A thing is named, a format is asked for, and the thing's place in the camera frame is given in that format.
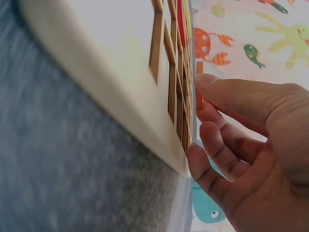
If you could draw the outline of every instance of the red piece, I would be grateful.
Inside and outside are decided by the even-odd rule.
[[[179,26],[180,40],[185,46],[185,17],[183,12],[183,0],[178,0],[177,4],[177,20]]]

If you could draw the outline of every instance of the fingernail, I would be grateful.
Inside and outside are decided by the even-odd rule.
[[[195,82],[199,84],[210,84],[211,82],[218,80],[219,77],[211,75],[211,74],[197,74],[195,77]]]

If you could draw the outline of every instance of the wooden stick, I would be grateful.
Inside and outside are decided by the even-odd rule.
[[[197,74],[204,72],[204,62],[198,61],[197,62]],[[197,88],[195,88],[195,99],[196,99],[196,109],[201,110],[203,109],[203,96],[198,92]]]

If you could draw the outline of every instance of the yellow piece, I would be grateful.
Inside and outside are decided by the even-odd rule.
[[[187,27],[188,34],[189,34],[189,37],[192,38],[192,28],[191,28],[189,0],[184,0],[183,1],[183,5],[184,5],[185,17],[187,19],[187,24],[188,24],[188,27]]]

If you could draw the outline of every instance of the teal fish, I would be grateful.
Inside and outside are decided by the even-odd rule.
[[[257,57],[259,55],[259,52],[257,51],[257,49],[251,45],[251,44],[246,44],[244,45],[243,49],[245,50],[246,56],[257,66],[259,66],[259,68],[261,69],[262,67],[266,68],[266,66],[262,63],[260,63],[259,61],[257,61]]]
[[[201,141],[197,141],[197,144],[203,147]],[[223,175],[211,159],[209,162],[216,172]],[[195,214],[202,222],[217,223],[226,218],[223,210],[201,189],[196,181],[193,181],[192,185],[192,205]]]

